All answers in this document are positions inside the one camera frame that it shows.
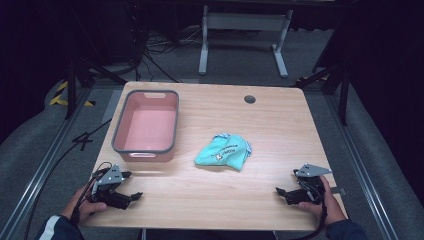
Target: bin handle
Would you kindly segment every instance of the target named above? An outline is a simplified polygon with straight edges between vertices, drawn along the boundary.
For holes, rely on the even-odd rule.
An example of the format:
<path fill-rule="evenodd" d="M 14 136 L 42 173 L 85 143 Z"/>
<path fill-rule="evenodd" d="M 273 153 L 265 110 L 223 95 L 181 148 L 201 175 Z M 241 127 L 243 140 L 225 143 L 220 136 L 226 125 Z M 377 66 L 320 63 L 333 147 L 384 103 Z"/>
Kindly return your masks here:
<path fill-rule="evenodd" d="M 156 157 L 154 153 L 130 153 L 130 157 Z"/>

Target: turquoise cloth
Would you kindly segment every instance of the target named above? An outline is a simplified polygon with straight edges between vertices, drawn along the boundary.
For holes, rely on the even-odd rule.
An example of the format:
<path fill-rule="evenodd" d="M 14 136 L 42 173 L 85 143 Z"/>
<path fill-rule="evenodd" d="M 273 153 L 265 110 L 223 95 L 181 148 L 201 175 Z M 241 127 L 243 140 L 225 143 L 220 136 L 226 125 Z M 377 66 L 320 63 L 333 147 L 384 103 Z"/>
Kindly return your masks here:
<path fill-rule="evenodd" d="M 250 143 L 239 135 L 217 134 L 212 142 L 202 149 L 194 162 L 198 165 L 230 166 L 241 170 L 246 158 L 252 153 Z"/>

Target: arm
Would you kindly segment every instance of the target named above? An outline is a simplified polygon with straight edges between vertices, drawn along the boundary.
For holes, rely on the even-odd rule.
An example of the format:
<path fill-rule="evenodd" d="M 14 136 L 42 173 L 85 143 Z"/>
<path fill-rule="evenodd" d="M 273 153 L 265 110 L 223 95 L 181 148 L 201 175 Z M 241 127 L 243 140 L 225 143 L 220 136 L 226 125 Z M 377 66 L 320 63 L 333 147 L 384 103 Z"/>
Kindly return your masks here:
<path fill-rule="evenodd" d="M 83 191 L 84 187 L 74 194 L 68 205 L 62 211 L 61 215 L 55 215 L 47 219 L 40 228 L 35 239 L 80 239 L 81 233 L 78 227 L 71 224 L 69 219 L 71 219 L 74 207 L 76 206 Z M 106 210 L 106 207 L 105 203 L 90 203 L 88 201 L 84 201 L 79 208 L 80 221 L 86 219 L 90 213 Z"/>
<path fill-rule="evenodd" d="M 327 238 L 328 239 L 368 239 L 364 230 L 358 224 L 347 219 L 340 208 L 336 198 L 331 193 L 330 184 L 324 176 L 320 176 L 321 181 L 325 188 L 325 204 L 327 206 L 327 218 L 325 219 L 325 225 L 327 226 Z M 321 216 L 322 207 L 321 205 L 315 205 L 310 202 L 300 202 L 299 208 L 304 209 L 313 213 L 318 219 Z"/>

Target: pink bin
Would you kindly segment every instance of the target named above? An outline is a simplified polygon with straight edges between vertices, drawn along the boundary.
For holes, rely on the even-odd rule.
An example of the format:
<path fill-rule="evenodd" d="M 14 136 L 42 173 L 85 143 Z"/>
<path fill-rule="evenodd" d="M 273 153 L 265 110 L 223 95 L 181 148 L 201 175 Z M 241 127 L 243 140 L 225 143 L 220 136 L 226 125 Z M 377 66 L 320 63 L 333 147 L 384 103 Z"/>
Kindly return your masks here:
<path fill-rule="evenodd" d="M 112 140 L 125 161 L 167 162 L 174 156 L 178 93 L 135 90 L 128 93 Z"/>

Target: sleeve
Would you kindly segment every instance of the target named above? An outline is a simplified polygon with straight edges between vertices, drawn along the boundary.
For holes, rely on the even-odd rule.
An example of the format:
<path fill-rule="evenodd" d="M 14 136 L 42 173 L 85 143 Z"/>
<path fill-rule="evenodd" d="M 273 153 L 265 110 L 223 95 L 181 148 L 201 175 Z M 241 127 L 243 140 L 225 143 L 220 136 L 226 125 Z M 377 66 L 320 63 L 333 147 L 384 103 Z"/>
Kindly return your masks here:
<path fill-rule="evenodd" d="M 44 222 L 35 239 L 77 240 L 80 236 L 79 229 L 72 225 L 68 218 L 55 215 Z"/>
<path fill-rule="evenodd" d="M 364 229 L 349 219 L 338 221 L 327 226 L 326 237 L 330 240 L 367 240 Z"/>

